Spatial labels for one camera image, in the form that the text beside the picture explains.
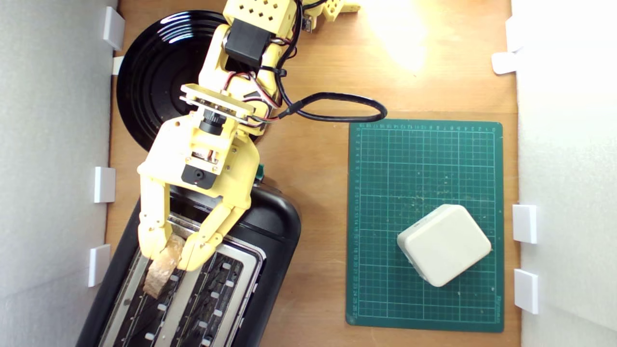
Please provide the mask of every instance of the wooden table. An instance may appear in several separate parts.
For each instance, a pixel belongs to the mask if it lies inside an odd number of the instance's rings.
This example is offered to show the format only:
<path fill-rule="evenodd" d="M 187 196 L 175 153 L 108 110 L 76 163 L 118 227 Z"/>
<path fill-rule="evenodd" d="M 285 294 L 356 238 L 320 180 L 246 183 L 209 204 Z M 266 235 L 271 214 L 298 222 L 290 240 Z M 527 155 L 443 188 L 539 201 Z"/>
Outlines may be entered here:
<path fill-rule="evenodd" d="M 120 0 L 124 47 L 162 17 L 181 10 L 222 10 L 224 3 Z M 516 85 L 514 76 L 498 77 L 491 69 L 491 54 L 505 49 L 510 2 L 365 0 L 364 5 L 358 14 L 342 15 L 334 23 L 322 20 L 316 32 L 302 34 L 298 56 L 285 66 L 286 89 L 293 100 L 318 91 L 362 94 L 383 102 L 392 118 L 503 123 L 505 330 L 437 332 L 345 323 L 348 126 L 294 115 L 274 124 L 258 144 L 266 175 L 302 213 L 302 236 L 262 346 L 519 347 L 512 269 L 520 262 L 511 241 L 509 207 L 518 199 Z M 135 169 L 146 152 L 126 131 L 115 98 L 112 110 L 110 165 L 117 169 L 117 197 L 109 206 L 107 242 L 115 246 L 139 195 Z M 323 102 L 312 110 L 349 114 L 364 109 Z"/>

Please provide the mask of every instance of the black cable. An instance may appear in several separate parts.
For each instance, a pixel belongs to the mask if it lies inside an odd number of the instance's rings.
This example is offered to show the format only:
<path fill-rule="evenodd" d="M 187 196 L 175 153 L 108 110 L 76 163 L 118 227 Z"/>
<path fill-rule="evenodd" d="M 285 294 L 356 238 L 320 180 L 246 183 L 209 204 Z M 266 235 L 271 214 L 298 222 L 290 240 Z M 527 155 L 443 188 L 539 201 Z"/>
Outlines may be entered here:
<path fill-rule="evenodd" d="M 317 1 L 317 2 L 313 2 L 312 4 L 308 4 L 308 5 L 304 6 L 304 10 L 314 9 L 314 8 L 316 8 L 317 6 L 319 6 L 319 5 L 321 5 L 321 4 L 324 4 L 326 1 L 328 1 L 328 0 L 319 0 L 319 1 Z"/>
<path fill-rule="evenodd" d="M 302 7 L 302 0 L 296 0 L 296 4 L 297 4 L 297 9 L 296 9 L 296 23 L 294 26 L 294 37 L 291 40 L 289 46 L 287 47 L 287 50 L 285 50 L 285 52 L 283 53 L 283 55 L 281 56 L 281 58 L 279 59 L 276 65 L 276 68 L 278 70 L 283 70 L 283 65 L 285 64 L 285 61 L 289 59 L 289 56 L 291 55 L 292 51 L 295 50 L 298 44 L 298 39 L 300 38 L 300 30 L 302 27 L 302 16 L 303 16 L 303 13 L 306 7 L 304 8 Z M 281 97 L 283 101 L 289 106 L 283 112 L 278 114 L 279 119 L 287 115 L 293 114 L 293 113 L 298 113 L 299 115 L 307 119 L 318 120 L 321 122 L 367 123 L 367 122 L 376 122 L 378 120 L 385 118 L 385 116 L 387 115 L 386 107 L 383 106 L 380 102 L 375 101 L 373 99 L 365 98 L 363 96 L 353 95 L 353 94 L 321 92 L 321 93 L 309 95 L 300 101 L 291 102 L 291 100 L 289 99 L 289 96 L 285 92 L 283 81 L 281 80 L 281 77 L 282 77 L 281 74 L 275 73 L 274 75 L 275 75 L 276 87 L 281 93 Z M 375 115 L 364 116 L 364 117 L 338 117 L 338 116 L 330 116 L 330 115 L 313 114 L 313 113 L 309 113 L 309 112 L 302 110 L 302 108 L 304 108 L 306 105 L 311 104 L 315 101 L 319 101 L 319 100 L 337 100 L 337 101 L 356 102 L 359 104 L 371 106 L 375 108 L 377 111 L 379 111 L 379 113 Z"/>

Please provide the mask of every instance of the white wall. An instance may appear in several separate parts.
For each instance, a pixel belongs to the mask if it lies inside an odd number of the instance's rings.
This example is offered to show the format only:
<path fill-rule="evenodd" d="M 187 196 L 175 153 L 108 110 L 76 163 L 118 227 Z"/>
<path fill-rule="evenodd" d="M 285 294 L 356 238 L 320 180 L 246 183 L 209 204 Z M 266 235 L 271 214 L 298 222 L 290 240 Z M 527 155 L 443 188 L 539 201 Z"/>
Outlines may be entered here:
<path fill-rule="evenodd" d="M 539 314 L 524 347 L 617 346 L 617 3 L 513 0 L 529 36 L 517 53 L 520 201 L 538 208 Z"/>
<path fill-rule="evenodd" d="M 109 160 L 117 0 L 0 0 L 0 346 L 74 345 L 104 242 L 94 167 Z"/>

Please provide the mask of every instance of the cutting mat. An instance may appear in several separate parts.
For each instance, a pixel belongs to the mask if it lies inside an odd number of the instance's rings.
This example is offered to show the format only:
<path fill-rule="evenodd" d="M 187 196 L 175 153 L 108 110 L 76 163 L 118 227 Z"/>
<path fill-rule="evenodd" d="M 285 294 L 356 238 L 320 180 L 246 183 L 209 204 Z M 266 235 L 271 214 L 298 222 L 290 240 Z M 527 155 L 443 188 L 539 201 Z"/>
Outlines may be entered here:
<path fill-rule="evenodd" d="M 349 324 L 503 331 L 501 124 L 352 124 L 348 204 Z M 488 236 L 492 251 L 436 288 L 415 272 L 396 236 L 441 204 L 465 206 Z"/>

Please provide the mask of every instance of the yellow robotic arm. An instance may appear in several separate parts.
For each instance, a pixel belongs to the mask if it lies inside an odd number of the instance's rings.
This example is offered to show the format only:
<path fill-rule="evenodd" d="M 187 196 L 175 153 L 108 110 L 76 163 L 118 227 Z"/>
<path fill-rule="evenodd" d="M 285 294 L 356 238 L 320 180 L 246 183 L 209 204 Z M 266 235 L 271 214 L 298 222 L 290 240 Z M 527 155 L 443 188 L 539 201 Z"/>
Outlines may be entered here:
<path fill-rule="evenodd" d="M 309 31 L 321 13 L 330 21 L 341 11 L 359 9 L 345 0 L 304 5 L 303 27 Z M 277 119 L 272 112 L 283 100 L 275 74 L 293 39 L 298 6 L 297 0 L 228 0 L 223 11 L 228 23 L 213 35 L 198 84 L 181 88 L 186 93 L 181 99 L 197 111 L 166 121 L 138 167 L 138 239 L 142 254 L 153 260 L 144 286 L 150 295 L 159 294 L 175 267 L 200 269 L 251 206 L 259 153 L 249 135 L 262 135 L 265 124 Z M 225 70 L 230 57 L 254 71 Z M 186 243 L 172 237 L 170 185 L 221 198 Z"/>

